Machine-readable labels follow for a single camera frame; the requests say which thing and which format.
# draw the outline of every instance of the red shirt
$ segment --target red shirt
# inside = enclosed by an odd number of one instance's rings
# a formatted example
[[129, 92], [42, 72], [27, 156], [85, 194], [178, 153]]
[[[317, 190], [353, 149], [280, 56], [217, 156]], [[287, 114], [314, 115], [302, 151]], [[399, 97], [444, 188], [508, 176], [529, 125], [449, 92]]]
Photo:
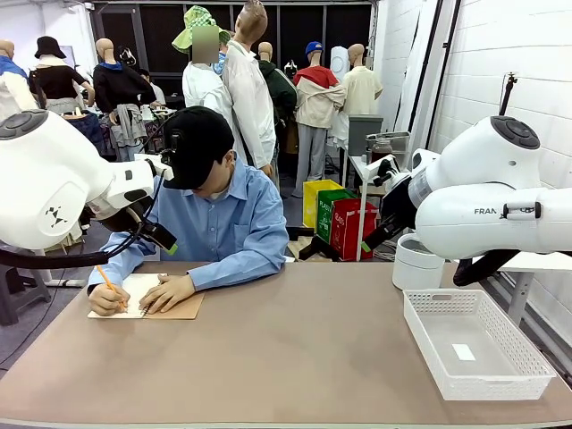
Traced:
[[298, 82], [300, 82], [300, 78], [302, 77], [312, 80], [316, 85], [320, 85], [322, 88], [326, 89], [333, 87], [336, 83], [339, 83], [332, 71], [322, 67], [321, 65], [307, 67], [306, 69], [300, 70], [296, 73], [296, 76], [294, 76], [294, 85], [298, 85]]

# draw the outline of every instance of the spiral notebook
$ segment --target spiral notebook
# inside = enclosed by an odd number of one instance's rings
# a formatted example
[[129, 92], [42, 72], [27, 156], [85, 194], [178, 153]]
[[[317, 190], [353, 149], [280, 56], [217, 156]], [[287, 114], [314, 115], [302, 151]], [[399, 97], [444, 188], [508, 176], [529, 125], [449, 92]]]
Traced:
[[205, 293], [196, 293], [192, 297], [179, 302], [176, 306], [165, 313], [147, 313], [148, 308], [139, 310], [139, 300], [147, 291], [159, 284], [158, 274], [131, 274], [123, 281], [122, 287], [130, 294], [125, 313], [116, 315], [101, 316], [95, 312], [88, 314], [93, 319], [195, 319], [203, 302]]

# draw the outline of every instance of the dark green jacket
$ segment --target dark green jacket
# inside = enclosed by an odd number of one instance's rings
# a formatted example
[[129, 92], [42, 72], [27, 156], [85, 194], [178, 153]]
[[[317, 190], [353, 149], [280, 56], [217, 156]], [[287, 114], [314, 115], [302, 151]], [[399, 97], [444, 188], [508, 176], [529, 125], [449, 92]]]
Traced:
[[296, 87], [274, 63], [258, 60], [258, 66], [265, 77], [274, 104], [274, 123], [278, 122], [276, 119], [286, 122], [296, 108]]

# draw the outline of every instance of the beige jacket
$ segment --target beige jacket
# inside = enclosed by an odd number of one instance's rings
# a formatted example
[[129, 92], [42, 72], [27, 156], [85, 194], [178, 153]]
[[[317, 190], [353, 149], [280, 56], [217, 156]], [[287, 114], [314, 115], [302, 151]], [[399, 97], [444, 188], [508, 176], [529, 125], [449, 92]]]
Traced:
[[346, 88], [338, 85], [326, 89], [312, 80], [301, 78], [296, 89], [296, 122], [316, 128], [332, 127], [333, 113], [343, 106]]

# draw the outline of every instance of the mannequin hand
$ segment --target mannequin hand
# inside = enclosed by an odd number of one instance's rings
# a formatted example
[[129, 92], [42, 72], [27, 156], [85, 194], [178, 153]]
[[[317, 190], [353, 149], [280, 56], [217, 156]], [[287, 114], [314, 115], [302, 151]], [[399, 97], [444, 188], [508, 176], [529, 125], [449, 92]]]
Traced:
[[113, 112], [111, 112], [111, 113], [109, 114], [109, 120], [111, 121], [111, 123], [112, 123], [113, 125], [118, 125], [118, 123], [117, 123], [117, 113], [116, 113], [115, 111], [113, 111]]
[[114, 315], [127, 311], [127, 302], [130, 294], [119, 286], [115, 286], [117, 293], [106, 284], [98, 284], [89, 294], [89, 306], [98, 315]]
[[161, 311], [169, 311], [175, 304], [190, 297], [195, 293], [195, 285], [190, 275], [162, 275], [159, 274], [161, 284], [149, 289], [147, 294], [139, 302], [139, 309], [143, 310], [149, 304], [150, 315]]
[[265, 165], [260, 170], [262, 170], [264, 174], [266, 174], [270, 179], [272, 179], [272, 176], [274, 174], [274, 168], [272, 168], [270, 164]]

